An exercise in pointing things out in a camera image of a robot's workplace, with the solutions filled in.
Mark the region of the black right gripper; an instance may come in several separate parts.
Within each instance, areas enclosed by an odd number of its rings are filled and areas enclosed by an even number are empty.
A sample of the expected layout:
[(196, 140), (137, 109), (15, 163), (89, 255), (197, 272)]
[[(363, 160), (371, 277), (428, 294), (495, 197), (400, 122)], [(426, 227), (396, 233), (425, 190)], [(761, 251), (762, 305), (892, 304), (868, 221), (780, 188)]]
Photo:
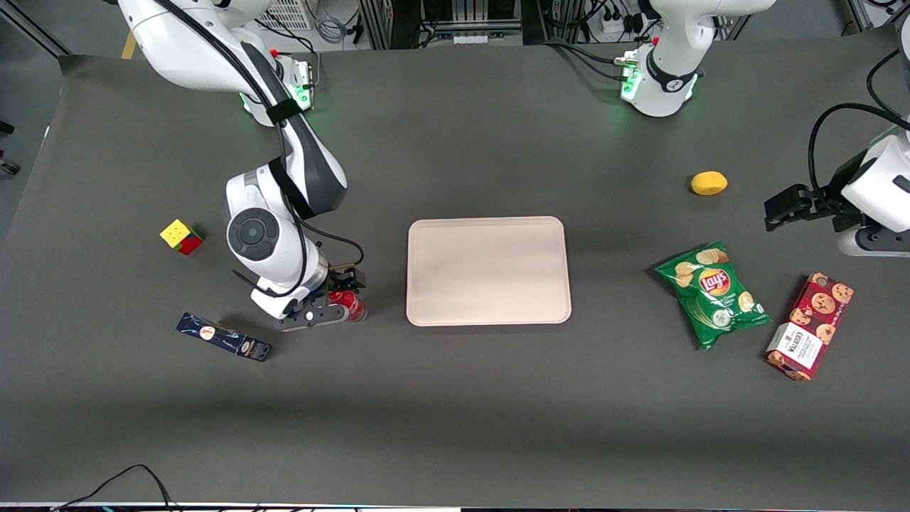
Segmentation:
[(354, 292), (355, 315), (354, 321), (364, 321), (368, 317), (368, 306), (363, 301), (362, 289), (367, 287), (366, 277), (355, 265), (334, 265), (328, 267), (325, 281), (327, 291), (323, 294), (323, 308), (331, 310), (336, 303), (333, 292)]

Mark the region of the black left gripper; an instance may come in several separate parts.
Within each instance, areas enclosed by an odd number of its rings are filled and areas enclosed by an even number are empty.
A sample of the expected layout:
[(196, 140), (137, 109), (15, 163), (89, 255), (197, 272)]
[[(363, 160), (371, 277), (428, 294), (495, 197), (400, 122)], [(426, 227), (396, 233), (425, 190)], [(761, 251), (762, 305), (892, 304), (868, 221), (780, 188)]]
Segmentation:
[(815, 191), (797, 183), (782, 191), (782, 204), (765, 204), (765, 230), (775, 231), (783, 225), (819, 218), (861, 218), (862, 214), (851, 201), (846, 200), (844, 188), (860, 173), (867, 150), (854, 155), (839, 165), (828, 185), (820, 187), (815, 172)]

